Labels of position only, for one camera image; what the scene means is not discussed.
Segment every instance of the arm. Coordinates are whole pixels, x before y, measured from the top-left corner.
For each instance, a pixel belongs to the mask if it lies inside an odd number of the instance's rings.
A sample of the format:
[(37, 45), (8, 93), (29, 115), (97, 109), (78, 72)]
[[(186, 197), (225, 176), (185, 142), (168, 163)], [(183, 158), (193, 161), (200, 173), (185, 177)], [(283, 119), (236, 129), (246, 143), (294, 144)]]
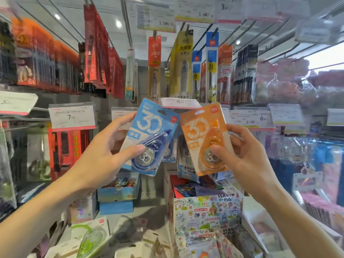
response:
[(75, 165), (0, 223), (0, 257), (27, 257), (66, 208), (116, 177), (122, 165), (144, 151), (143, 145), (115, 155), (126, 132), (117, 132), (135, 113), (115, 119), (97, 134)]
[(213, 153), (231, 169), (239, 184), (260, 203), (276, 223), (297, 258), (342, 258), (344, 252), (294, 201), (278, 182), (263, 145), (247, 128), (227, 125), (236, 155), (217, 145)]

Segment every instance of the orange correction tape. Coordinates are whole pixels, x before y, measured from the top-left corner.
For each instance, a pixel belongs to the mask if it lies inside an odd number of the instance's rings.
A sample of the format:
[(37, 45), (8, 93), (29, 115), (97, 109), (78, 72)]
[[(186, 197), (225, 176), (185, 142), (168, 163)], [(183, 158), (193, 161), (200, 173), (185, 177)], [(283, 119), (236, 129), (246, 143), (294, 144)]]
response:
[(221, 170), (224, 163), (210, 150), (211, 145), (225, 147), (224, 137), (220, 130), (219, 122), (216, 120), (213, 127), (209, 129), (200, 148), (200, 163), (208, 170)]

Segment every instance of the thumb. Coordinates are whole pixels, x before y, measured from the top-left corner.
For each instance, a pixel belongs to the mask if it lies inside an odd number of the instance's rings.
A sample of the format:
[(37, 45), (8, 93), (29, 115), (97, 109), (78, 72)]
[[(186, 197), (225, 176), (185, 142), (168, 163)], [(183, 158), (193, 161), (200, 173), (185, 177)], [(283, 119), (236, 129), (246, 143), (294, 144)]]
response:
[(235, 167), (242, 161), (240, 158), (235, 156), (233, 153), (230, 153), (224, 147), (211, 145), (210, 150), (215, 156), (226, 163), (230, 169), (235, 169)]
[(144, 145), (128, 147), (114, 155), (112, 161), (116, 165), (116, 168), (121, 168), (127, 161), (141, 154), (144, 149)]

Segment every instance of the deli logo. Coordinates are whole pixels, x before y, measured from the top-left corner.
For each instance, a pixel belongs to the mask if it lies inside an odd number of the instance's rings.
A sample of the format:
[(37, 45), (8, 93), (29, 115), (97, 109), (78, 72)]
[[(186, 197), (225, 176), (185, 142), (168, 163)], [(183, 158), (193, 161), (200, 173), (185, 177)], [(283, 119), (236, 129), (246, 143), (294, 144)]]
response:
[(174, 116), (173, 116), (173, 117), (171, 118), (171, 122), (172, 122), (172, 123), (177, 123), (177, 121), (178, 121), (178, 118), (177, 118), (177, 117), (174, 117)]
[(209, 40), (209, 46), (216, 46), (216, 40)]
[(217, 106), (212, 107), (211, 110), (212, 110), (212, 113), (218, 112)]

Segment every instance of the orange pen package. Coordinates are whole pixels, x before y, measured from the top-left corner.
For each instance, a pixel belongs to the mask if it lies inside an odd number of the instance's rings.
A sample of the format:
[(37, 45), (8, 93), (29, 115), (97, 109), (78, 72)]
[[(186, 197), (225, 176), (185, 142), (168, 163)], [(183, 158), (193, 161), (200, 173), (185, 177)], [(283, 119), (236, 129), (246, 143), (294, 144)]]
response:
[(229, 170), (210, 150), (215, 144), (234, 154), (219, 103), (181, 114), (180, 123), (198, 176)]

